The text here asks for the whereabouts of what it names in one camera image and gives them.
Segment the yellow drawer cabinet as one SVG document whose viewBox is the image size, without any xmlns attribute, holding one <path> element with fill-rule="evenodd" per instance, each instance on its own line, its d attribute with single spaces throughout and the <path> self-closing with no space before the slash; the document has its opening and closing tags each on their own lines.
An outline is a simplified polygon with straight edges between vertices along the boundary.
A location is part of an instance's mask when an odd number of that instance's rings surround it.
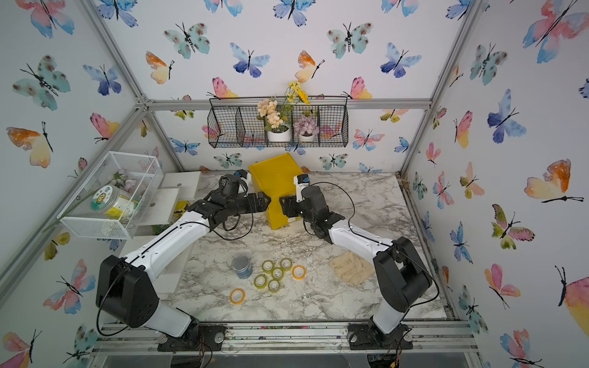
<svg viewBox="0 0 589 368">
<path fill-rule="evenodd" d="M 249 167 L 252 181 L 257 192 L 269 196 L 271 203 L 265 211 L 266 219 L 272 230 L 282 228 L 290 222 L 283 214 L 279 199 L 295 194 L 294 178 L 303 171 L 290 153 L 255 163 Z"/>
</svg>

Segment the orange tape roll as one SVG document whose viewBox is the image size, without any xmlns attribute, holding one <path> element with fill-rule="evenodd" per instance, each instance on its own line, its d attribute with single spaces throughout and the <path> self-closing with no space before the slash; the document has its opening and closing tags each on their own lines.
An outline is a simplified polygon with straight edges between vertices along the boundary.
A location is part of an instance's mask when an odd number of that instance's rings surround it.
<svg viewBox="0 0 589 368">
<path fill-rule="evenodd" d="M 242 288 L 234 289 L 230 293 L 229 300 L 234 305 L 240 305 L 245 300 L 245 291 Z"/>
<path fill-rule="evenodd" d="M 292 274 L 293 279 L 301 281 L 301 280 L 305 279 L 306 274 L 307 274 L 307 270 L 302 265 L 296 265 L 292 268 L 291 274 Z"/>
</svg>

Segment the orange tape roll front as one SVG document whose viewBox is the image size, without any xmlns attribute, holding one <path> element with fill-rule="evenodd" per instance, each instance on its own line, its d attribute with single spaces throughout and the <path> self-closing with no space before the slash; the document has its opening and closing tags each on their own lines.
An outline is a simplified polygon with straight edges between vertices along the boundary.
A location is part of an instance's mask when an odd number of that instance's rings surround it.
<svg viewBox="0 0 589 368">
<path fill-rule="evenodd" d="M 240 305 L 245 300 L 245 291 L 242 288 L 234 289 L 230 293 L 229 300 L 234 305 Z"/>
</svg>

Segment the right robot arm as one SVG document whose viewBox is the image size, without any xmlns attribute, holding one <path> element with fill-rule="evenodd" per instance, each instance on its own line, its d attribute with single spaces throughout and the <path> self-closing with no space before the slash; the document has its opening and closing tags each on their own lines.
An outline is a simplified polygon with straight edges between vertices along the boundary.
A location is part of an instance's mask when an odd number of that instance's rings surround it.
<svg viewBox="0 0 589 368">
<path fill-rule="evenodd" d="M 368 322 L 348 326 L 350 348 L 411 349 L 413 344 L 406 340 L 410 328 L 403 321 L 434 283 L 411 240 L 385 239 L 352 225 L 349 219 L 329 209 L 316 185 L 282 197 L 279 202 L 285 216 L 303 219 L 317 238 L 345 248 L 374 266 L 383 300 Z"/>
</svg>

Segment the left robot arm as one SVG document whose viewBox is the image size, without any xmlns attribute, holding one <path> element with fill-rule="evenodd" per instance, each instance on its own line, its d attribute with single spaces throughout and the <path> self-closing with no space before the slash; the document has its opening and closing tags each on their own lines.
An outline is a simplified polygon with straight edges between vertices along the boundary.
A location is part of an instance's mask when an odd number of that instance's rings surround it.
<svg viewBox="0 0 589 368">
<path fill-rule="evenodd" d="M 167 337 L 197 342 L 199 320 L 161 301 L 153 282 L 187 248 L 229 218 L 267 210 L 271 198 L 250 192 L 251 184 L 252 175 L 245 170 L 222 176 L 214 190 L 187 206 L 155 239 L 122 257 L 104 259 L 97 286 L 98 311 L 129 328 L 149 328 Z"/>
</svg>

